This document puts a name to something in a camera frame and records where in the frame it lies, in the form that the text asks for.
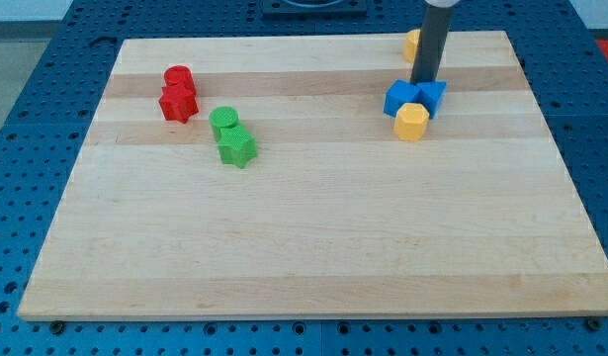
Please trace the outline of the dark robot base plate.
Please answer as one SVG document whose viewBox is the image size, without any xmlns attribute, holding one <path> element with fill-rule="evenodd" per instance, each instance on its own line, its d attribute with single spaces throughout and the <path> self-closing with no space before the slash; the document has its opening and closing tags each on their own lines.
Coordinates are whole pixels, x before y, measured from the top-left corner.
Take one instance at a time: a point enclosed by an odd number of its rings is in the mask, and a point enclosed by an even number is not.
<svg viewBox="0 0 608 356">
<path fill-rule="evenodd" d="M 295 15 L 364 15 L 367 0 L 260 0 L 264 17 Z"/>
</svg>

